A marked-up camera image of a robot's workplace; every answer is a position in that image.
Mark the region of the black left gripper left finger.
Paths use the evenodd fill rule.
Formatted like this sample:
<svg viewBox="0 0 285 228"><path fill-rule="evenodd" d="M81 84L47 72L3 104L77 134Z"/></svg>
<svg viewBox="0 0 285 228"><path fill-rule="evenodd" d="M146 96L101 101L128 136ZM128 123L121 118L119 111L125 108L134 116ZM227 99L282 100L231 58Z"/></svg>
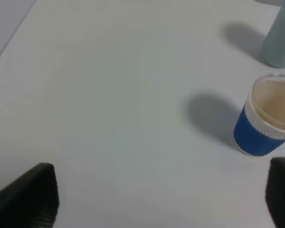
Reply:
<svg viewBox="0 0 285 228"><path fill-rule="evenodd" d="M40 163L0 191L0 228L51 228L58 208L54 165Z"/></svg>

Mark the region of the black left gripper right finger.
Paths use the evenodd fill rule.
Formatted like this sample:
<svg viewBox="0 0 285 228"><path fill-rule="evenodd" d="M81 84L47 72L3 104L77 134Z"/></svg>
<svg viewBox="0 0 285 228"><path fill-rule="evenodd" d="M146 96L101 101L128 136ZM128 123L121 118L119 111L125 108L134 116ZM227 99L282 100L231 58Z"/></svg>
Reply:
<svg viewBox="0 0 285 228"><path fill-rule="evenodd" d="M285 157L270 161L265 199L275 226L285 228Z"/></svg>

